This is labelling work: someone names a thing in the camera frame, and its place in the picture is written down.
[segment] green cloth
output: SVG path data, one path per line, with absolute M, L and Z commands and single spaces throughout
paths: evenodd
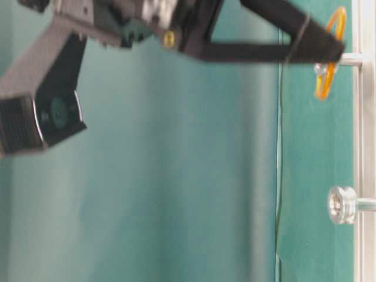
M 292 2 L 323 25 L 344 5 L 345 41 L 351 52 L 350 0 Z M 334 226 L 326 208 L 330 187 L 353 185 L 352 74 L 350 67 L 340 67 L 329 98 L 320 102 L 313 95 L 312 65 L 282 68 L 277 236 L 281 281 L 353 281 L 353 227 Z
M 5 2 L 13 60 L 49 17 Z M 226 1 L 215 37 L 277 32 Z M 89 41 L 78 93 L 87 131 L 2 163 L 1 281 L 274 281 L 276 65 L 208 65 L 155 39 L 132 51 Z

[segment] metal rod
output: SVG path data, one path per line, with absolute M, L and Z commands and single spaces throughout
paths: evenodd
M 341 66 L 362 66 L 363 55 L 361 53 L 345 53 L 340 60 Z
M 376 212 L 376 199 L 358 198 L 351 187 L 333 187 L 328 194 L 327 207 L 335 224 L 353 224 L 358 212 Z

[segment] orange rubber band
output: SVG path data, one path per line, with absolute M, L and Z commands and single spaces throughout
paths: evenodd
M 337 27 L 335 29 L 335 38 L 341 41 L 343 39 L 345 29 L 346 29 L 346 9 L 341 6 L 339 7 L 331 17 L 326 30 L 331 31 L 333 25 L 338 20 Z M 333 82 L 335 72 L 335 63 L 329 63 L 327 67 L 327 73 L 325 75 L 325 80 L 323 83 L 323 76 L 317 76 L 316 91 L 315 95 L 319 100 L 326 100 L 329 95 L 330 87 Z

